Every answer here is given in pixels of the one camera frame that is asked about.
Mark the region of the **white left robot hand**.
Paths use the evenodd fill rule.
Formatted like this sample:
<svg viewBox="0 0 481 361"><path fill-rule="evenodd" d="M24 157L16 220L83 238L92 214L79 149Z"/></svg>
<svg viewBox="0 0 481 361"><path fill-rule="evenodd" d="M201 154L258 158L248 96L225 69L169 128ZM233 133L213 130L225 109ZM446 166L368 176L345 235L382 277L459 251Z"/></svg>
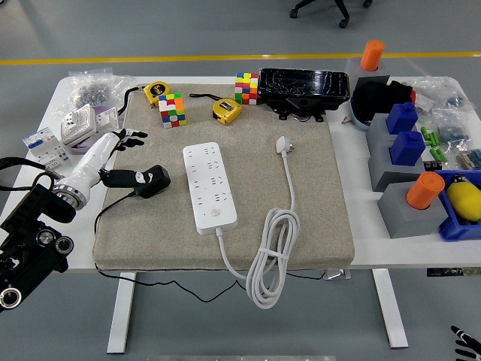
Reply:
<svg viewBox="0 0 481 361"><path fill-rule="evenodd" d="M134 129L121 129L104 134L90 147L71 175L62 182L84 196L99 181L106 187L114 188L136 187L148 183L149 178L139 171L119 171L113 175L104 171L104 166L115 151L144 145L142 138L147 136L147 133Z"/></svg>

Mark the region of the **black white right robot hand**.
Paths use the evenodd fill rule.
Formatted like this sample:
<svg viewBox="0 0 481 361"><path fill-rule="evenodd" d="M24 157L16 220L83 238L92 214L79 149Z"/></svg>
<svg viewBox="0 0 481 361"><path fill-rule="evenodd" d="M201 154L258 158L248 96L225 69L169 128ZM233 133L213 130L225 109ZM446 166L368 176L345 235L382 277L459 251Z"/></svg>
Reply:
<svg viewBox="0 0 481 361"><path fill-rule="evenodd" d="M459 329L457 326L450 326L450 329L458 337L455 343L459 348L455 349L455 352L463 356L464 359L480 360L480 342L472 336L468 335L465 331Z"/></svg>

